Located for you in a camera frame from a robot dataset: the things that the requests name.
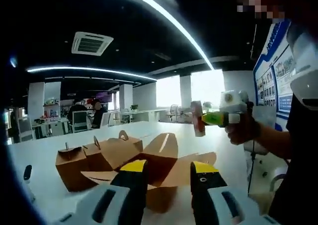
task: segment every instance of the black shirt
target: black shirt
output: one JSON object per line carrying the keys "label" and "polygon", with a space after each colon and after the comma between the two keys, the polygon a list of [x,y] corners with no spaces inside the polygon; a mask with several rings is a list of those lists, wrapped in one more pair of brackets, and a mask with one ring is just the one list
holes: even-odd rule
{"label": "black shirt", "polygon": [[92,122],[92,124],[96,125],[94,128],[100,127],[101,118],[105,112],[107,112],[107,111],[103,107],[101,109],[95,111],[94,120]]}
{"label": "black shirt", "polygon": [[293,96],[286,126],[292,139],[292,158],[269,210],[269,215],[283,225],[298,221],[309,224],[305,221],[316,217],[308,210],[316,206],[317,197],[317,191],[310,189],[316,184],[317,118],[318,111],[309,110]]}
{"label": "black shirt", "polygon": [[80,105],[80,104],[75,104],[74,106],[72,106],[70,108],[70,111],[68,113],[68,120],[69,122],[72,124],[73,121],[73,112],[78,112],[78,111],[86,111],[87,108],[84,105]]}

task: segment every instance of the desk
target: desk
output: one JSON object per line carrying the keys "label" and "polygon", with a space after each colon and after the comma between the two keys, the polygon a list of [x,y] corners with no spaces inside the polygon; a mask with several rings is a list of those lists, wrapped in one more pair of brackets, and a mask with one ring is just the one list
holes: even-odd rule
{"label": "desk", "polygon": [[154,109],[154,110],[141,110],[135,112],[119,112],[119,115],[129,115],[130,119],[134,116],[134,122],[146,121],[146,122],[158,122],[159,113],[166,111],[166,109]]}
{"label": "desk", "polygon": [[[49,126],[52,128],[51,134],[49,134]],[[59,121],[32,125],[32,129],[35,131],[36,139],[41,139],[47,136],[61,136],[69,132],[68,119],[66,117],[62,117]]]}
{"label": "desk", "polygon": [[[144,147],[160,133],[175,133],[179,146],[178,157],[196,152],[214,151],[217,154],[215,167],[220,171],[224,180],[229,185],[238,187],[247,193],[246,159],[243,145],[232,145],[224,129],[216,126],[206,127],[206,136],[199,138],[194,136],[193,125],[136,122],[8,146],[19,177],[23,176],[26,165],[32,165],[30,187],[36,197],[35,206],[47,220],[53,221],[67,212],[74,212],[77,201],[87,193],[87,191],[70,193],[66,190],[55,168],[57,150],[65,148],[65,142],[68,142],[69,147],[72,148],[92,143],[93,136],[100,141],[117,137],[121,130],[125,130],[129,136],[141,138]],[[190,186],[178,188],[174,205],[167,213],[154,214],[145,209],[142,224],[194,225]]]}

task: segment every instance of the white column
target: white column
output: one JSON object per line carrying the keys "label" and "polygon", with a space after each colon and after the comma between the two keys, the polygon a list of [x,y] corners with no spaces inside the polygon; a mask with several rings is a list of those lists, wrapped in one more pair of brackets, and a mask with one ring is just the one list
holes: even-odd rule
{"label": "white column", "polygon": [[181,93],[181,107],[190,107],[191,97],[191,76],[180,77],[180,93]]}
{"label": "white column", "polygon": [[28,116],[31,122],[44,115],[44,82],[30,83],[28,92]]}
{"label": "white column", "polygon": [[114,103],[114,110],[117,111],[117,97],[116,97],[116,96],[117,96],[117,92],[114,92],[113,94],[114,94],[114,95],[113,95],[113,96],[114,96],[114,97],[113,97],[113,98],[114,98],[114,101],[113,101],[113,103]]}
{"label": "white column", "polygon": [[119,87],[119,107],[120,110],[125,108],[130,109],[133,104],[133,86],[130,84],[123,84]]}

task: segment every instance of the brown paper box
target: brown paper box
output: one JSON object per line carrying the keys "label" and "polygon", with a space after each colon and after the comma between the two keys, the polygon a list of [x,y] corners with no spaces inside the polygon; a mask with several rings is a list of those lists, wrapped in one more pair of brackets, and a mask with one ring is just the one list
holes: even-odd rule
{"label": "brown paper box", "polygon": [[140,146],[143,147],[141,140],[128,137],[125,131],[121,131],[119,138],[98,142],[94,137],[94,143],[83,148],[89,171],[113,171],[135,158],[140,153]]}
{"label": "brown paper box", "polygon": [[135,148],[137,148],[137,150],[139,152],[143,152],[144,148],[143,148],[143,141],[142,140],[128,136],[125,131],[120,131],[118,138],[134,144]]}
{"label": "brown paper box", "polygon": [[[177,186],[190,185],[190,164],[200,161],[214,164],[216,154],[191,154],[182,158],[178,156],[178,144],[175,134],[158,135],[140,153],[138,159],[146,159],[149,169],[149,186],[147,207],[154,212],[164,213],[173,203]],[[82,172],[84,176],[97,184],[108,182],[116,176],[116,172]]]}
{"label": "brown paper box", "polygon": [[82,191],[95,185],[81,174],[81,171],[88,170],[86,156],[81,147],[59,150],[55,165],[68,191]]}

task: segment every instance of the hand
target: hand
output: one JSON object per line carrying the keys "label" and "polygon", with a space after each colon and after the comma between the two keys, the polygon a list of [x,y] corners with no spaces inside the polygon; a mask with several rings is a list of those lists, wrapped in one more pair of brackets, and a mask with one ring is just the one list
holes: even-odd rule
{"label": "hand", "polygon": [[259,124],[250,114],[245,113],[241,114],[239,123],[226,126],[225,132],[228,133],[232,144],[240,145],[257,137]]}

